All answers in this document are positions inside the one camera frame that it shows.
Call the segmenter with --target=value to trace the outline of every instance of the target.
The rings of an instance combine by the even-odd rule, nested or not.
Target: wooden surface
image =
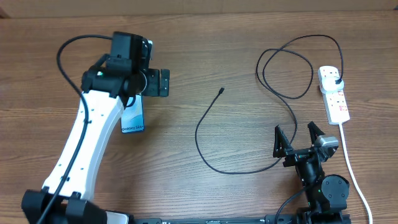
[[[398,0],[1,0],[11,18],[393,10]]]
[[[146,131],[121,134],[117,124],[96,181],[95,203],[136,217],[261,217],[275,213],[301,186],[294,168],[278,164],[253,175],[221,175],[200,159],[195,126],[220,87],[225,87],[199,130],[204,156],[218,169],[249,171],[275,161],[274,127],[287,136],[293,122],[286,107],[254,76],[267,48],[307,34],[327,34],[341,45],[345,93],[351,113],[345,133],[351,163],[373,211],[375,223],[398,223],[398,14],[322,12],[222,14],[207,16],[86,17],[0,20],[0,223],[25,223],[20,202],[26,189],[39,190],[59,158],[75,120],[78,97],[57,70],[55,54],[81,34],[115,30],[143,35],[155,43],[152,68],[171,71],[170,96],[145,98]],[[103,53],[108,40],[79,40],[62,62],[80,84],[82,73]],[[340,67],[334,43],[300,40],[289,49],[305,55],[314,69]],[[329,126],[316,77],[310,91],[288,102],[296,112],[293,143],[308,147],[306,125]],[[309,66],[280,54],[269,65],[270,84],[287,95],[304,91]],[[350,182],[341,148],[327,174]],[[353,223],[366,213],[353,185],[348,209]],[[301,197],[284,212],[305,206]]]

